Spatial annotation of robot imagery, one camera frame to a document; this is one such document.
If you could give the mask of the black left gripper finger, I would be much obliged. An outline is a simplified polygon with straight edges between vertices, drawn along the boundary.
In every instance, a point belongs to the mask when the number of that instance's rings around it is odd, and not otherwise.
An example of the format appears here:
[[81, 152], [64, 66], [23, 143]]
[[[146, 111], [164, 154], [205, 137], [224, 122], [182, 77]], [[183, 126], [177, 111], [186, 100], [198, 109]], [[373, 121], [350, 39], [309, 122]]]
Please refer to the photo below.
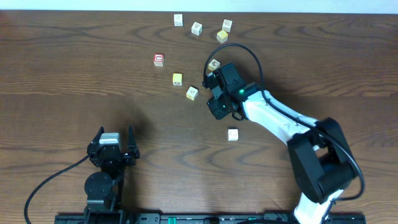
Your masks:
[[99, 131], [97, 132], [96, 136], [93, 138], [92, 143], [93, 144], [99, 144], [100, 143], [100, 138], [101, 135], [104, 133], [104, 127], [100, 127]]
[[136, 139], [134, 137], [134, 131], [133, 131], [133, 128], [131, 125], [128, 128], [127, 148], [128, 149], [137, 149]]

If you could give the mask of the yellow letter G block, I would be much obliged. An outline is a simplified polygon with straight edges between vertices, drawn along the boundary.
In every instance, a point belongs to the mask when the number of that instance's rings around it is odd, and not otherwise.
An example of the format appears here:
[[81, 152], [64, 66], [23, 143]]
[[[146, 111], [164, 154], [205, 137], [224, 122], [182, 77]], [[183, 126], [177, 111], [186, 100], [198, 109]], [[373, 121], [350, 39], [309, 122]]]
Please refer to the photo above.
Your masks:
[[208, 64], [208, 70], [209, 71], [215, 71], [216, 69], [220, 68], [221, 63], [216, 60], [216, 59], [212, 59], [211, 62]]

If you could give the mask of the yellow letter K block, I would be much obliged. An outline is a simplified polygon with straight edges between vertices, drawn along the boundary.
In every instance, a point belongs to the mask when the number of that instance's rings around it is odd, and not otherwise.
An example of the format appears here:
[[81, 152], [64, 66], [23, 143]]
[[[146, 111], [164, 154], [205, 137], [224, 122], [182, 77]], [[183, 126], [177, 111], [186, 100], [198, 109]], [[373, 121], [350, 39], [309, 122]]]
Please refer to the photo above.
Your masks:
[[198, 96], [198, 89], [196, 89], [193, 86], [190, 86], [189, 89], [186, 92], [186, 97], [192, 101], [194, 101], [196, 99], [196, 97]]

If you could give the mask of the plain white wooden block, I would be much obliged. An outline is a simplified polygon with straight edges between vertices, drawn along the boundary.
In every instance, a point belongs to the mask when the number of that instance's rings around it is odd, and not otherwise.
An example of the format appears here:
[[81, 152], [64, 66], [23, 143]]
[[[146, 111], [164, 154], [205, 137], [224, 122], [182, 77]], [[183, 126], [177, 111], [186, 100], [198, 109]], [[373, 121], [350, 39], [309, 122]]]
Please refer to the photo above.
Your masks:
[[228, 129], [228, 140], [237, 141], [239, 139], [238, 129]]

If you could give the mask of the yellow block with ball picture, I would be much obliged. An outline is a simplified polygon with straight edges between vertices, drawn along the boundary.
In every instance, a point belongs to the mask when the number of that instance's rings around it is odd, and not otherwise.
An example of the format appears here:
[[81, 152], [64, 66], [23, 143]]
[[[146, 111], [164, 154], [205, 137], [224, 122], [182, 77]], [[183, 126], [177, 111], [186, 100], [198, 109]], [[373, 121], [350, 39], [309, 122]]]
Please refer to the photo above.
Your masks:
[[173, 85], [181, 86], [182, 85], [182, 74], [181, 73], [174, 73], [172, 77]]

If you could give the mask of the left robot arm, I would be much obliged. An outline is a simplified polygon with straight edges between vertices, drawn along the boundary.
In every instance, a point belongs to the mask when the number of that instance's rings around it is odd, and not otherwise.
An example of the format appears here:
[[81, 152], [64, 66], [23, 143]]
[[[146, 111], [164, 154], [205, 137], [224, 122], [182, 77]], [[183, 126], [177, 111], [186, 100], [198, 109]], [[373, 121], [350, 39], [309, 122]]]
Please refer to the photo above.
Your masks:
[[127, 166], [136, 165], [140, 152], [133, 128], [128, 129], [128, 152], [121, 151], [119, 133], [106, 133], [100, 128], [87, 147], [87, 155], [99, 172], [85, 182], [87, 206], [85, 223], [135, 223], [131, 212], [122, 208], [124, 173]]

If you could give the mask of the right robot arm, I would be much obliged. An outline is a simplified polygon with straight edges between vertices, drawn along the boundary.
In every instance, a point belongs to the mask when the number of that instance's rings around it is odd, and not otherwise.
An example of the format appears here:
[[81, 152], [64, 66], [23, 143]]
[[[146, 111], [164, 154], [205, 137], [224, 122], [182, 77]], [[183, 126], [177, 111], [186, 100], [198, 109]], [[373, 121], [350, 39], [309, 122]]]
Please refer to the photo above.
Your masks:
[[202, 85], [212, 92], [207, 105], [216, 119], [240, 114], [287, 146], [295, 181], [302, 192], [293, 212], [295, 223], [325, 223], [333, 204], [344, 199], [344, 189], [356, 177], [363, 178], [334, 119], [319, 121], [292, 110], [264, 87], [247, 83], [233, 63], [204, 73]]

